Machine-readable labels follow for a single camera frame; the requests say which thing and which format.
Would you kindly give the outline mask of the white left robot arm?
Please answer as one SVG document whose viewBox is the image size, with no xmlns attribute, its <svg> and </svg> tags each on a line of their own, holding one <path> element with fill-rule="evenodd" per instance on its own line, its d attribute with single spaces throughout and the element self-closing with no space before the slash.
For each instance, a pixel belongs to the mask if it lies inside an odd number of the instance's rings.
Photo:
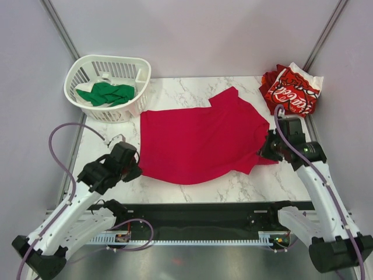
<svg viewBox="0 0 373 280">
<path fill-rule="evenodd" d="M 116 143 L 109 154 L 86 164 L 68 196 L 52 214 L 27 236 L 18 235 L 13 248 L 40 279 L 54 279 L 71 256 L 99 233 L 123 229 L 128 223 L 126 208 L 111 199 L 79 225 L 78 219 L 120 181 L 129 182 L 142 174 L 137 149 Z"/>
</svg>

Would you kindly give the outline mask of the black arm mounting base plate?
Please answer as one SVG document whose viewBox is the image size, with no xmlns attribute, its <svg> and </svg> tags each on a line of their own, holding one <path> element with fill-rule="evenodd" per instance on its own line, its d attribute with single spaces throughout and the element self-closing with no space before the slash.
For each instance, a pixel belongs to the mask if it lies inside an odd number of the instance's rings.
<svg viewBox="0 0 373 280">
<path fill-rule="evenodd" d="M 269 202 L 125 204 L 120 221 L 130 221 L 135 239 L 238 240 L 258 232 L 288 232 Z"/>
</svg>

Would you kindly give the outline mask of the crimson red t shirt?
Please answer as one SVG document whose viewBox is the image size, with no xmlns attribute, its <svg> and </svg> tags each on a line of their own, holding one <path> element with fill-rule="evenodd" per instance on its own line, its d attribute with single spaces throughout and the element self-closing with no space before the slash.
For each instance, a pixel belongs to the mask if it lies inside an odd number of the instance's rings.
<svg viewBox="0 0 373 280">
<path fill-rule="evenodd" d="M 275 161 L 258 155 L 269 123 L 238 90 L 210 98 L 210 107 L 145 111 L 140 116 L 143 175 L 173 184 L 204 183 Z"/>
</svg>

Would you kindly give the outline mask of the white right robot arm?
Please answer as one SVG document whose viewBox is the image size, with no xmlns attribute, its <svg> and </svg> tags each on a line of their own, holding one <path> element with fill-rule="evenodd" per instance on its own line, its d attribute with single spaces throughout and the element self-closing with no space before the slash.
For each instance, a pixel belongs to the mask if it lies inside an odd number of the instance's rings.
<svg viewBox="0 0 373 280">
<path fill-rule="evenodd" d="M 365 279 L 364 261 L 372 253 L 372 236 L 363 235 L 337 193 L 326 155 L 318 142 L 308 142 L 299 118 L 275 117 L 259 156 L 291 164 L 305 185 L 318 217 L 314 223 L 288 202 L 267 214 L 272 229 L 283 226 L 307 247 L 320 273 L 359 267 Z"/>
</svg>

